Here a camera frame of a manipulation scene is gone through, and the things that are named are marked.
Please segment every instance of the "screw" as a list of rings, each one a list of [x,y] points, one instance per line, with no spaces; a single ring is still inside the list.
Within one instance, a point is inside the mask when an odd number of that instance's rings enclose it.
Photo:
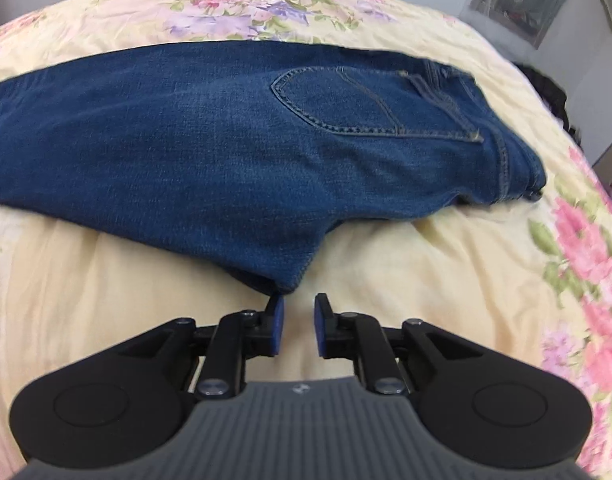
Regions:
[[[206,397],[221,397],[228,393],[228,383],[221,379],[205,379],[197,384],[195,390]]]
[[[382,395],[399,395],[406,389],[404,381],[396,377],[383,377],[375,382],[375,391]]]

